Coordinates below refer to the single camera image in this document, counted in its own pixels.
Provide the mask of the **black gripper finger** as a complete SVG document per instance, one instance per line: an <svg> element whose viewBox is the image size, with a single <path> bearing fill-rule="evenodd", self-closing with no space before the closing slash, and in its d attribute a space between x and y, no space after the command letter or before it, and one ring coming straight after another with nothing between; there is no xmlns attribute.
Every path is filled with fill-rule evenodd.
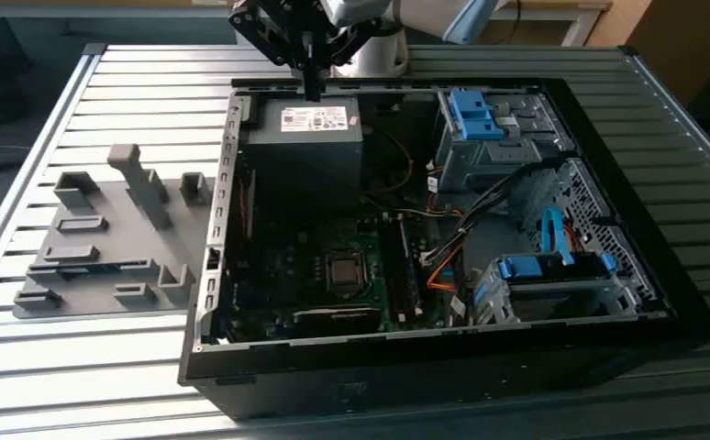
<svg viewBox="0 0 710 440"><path fill-rule="evenodd" d="M286 65L302 82L302 95L313 102L312 31L289 33L273 23L265 13L266 1L236 1L228 22L241 37L277 66Z"/></svg>
<svg viewBox="0 0 710 440"><path fill-rule="evenodd" d="M353 25L333 37L328 29L313 30L313 101L325 91L325 78L332 66L348 63L354 52L372 37L370 25Z"/></svg>

